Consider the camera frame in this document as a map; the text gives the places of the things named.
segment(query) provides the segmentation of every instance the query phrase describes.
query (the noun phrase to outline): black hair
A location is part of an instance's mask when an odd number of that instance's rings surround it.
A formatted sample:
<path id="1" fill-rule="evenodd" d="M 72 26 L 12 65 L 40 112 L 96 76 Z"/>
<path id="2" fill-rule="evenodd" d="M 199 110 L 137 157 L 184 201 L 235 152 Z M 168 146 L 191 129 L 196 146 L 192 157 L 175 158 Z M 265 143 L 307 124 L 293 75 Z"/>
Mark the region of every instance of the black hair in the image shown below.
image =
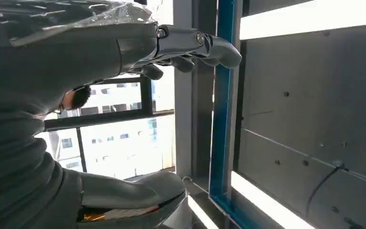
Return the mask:
<path id="1" fill-rule="evenodd" d="M 71 100 L 71 109 L 75 110 L 83 107 L 83 105 L 85 105 L 90 96 L 91 96 L 90 86 L 85 86 L 75 91 L 75 94 L 73 95 L 73 98 Z"/>

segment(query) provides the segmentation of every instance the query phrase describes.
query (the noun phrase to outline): blue metal frame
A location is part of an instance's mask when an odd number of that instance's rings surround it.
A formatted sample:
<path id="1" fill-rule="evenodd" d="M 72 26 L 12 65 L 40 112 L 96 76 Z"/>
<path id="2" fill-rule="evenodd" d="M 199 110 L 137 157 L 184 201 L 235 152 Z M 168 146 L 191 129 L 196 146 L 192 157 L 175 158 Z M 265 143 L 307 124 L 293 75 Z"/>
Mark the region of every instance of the blue metal frame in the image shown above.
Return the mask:
<path id="1" fill-rule="evenodd" d="M 217 35 L 233 42 L 235 29 L 235 0 L 219 0 Z M 215 102 L 213 118 L 213 145 L 210 165 L 210 199 L 243 229 L 258 229 L 259 226 L 238 209 L 226 195 L 228 169 L 227 135 L 230 129 L 231 70 L 222 66 L 215 72 Z"/>

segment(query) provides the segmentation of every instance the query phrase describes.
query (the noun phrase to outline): plastic wrap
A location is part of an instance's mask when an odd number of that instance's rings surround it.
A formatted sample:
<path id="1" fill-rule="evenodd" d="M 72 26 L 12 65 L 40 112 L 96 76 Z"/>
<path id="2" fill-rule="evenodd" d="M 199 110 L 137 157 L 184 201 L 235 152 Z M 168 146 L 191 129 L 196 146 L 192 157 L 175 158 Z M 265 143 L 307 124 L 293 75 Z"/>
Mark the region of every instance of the plastic wrap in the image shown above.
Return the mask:
<path id="1" fill-rule="evenodd" d="M 0 39 L 20 46 L 89 26 L 155 23 L 145 6 L 108 0 L 0 0 Z"/>

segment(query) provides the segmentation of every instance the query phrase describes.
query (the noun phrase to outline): light strip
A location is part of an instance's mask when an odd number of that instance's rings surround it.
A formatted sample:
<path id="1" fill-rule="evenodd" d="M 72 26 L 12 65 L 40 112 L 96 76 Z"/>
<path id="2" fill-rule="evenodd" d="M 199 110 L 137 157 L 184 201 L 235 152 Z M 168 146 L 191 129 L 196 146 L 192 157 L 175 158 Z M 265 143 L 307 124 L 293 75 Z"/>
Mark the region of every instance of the light strip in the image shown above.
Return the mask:
<path id="1" fill-rule="evenodd" d="M 240 39 L 366 25 L 366 0 L 314 0 L 241 19 Z"/>
<path id="2" fill-rule="evenodd" d="M 232 171 L 231 186 L 285 229 L 314 229 L 289 209 Z"/>
<path id="3" fill-rule="evenodd" d="M 201 209 L 201 207 L 195 202 L 195 200 L 188 196 L 187 198 L 189 202 L 189 207 L 192 211 L 197 215 L 197 217 L 201 220 L 201 222 L 205 225 L 207 229 L 218 229 L 217 225 L 208 217 L 208 215 Z"/>

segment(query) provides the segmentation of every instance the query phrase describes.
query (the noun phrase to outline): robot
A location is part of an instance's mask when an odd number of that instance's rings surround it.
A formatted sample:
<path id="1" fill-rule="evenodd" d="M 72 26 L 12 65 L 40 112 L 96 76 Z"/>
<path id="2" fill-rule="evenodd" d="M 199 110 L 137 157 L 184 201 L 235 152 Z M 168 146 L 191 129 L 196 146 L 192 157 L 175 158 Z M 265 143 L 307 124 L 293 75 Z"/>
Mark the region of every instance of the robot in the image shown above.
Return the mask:
<path id="1" fill-rule="evenodd" d="M 161 225 L 186 197 L 177 175 L 126 182 L 64 169 L 34 138 L 43 123 L 32 117 L 78 86 L 124 73 L 157 80 L 163 73 L 156 64 L 189 72 L 192 58 L 226 68 L 242 59 L 221 38 L 158 25 L 136 3 L 0 0 L 0 155 L 7 155 L 0 166 L 8 166 L 0 169 L 0 228 Z M 145 213 L 120 217 L 126 211 Z"/>

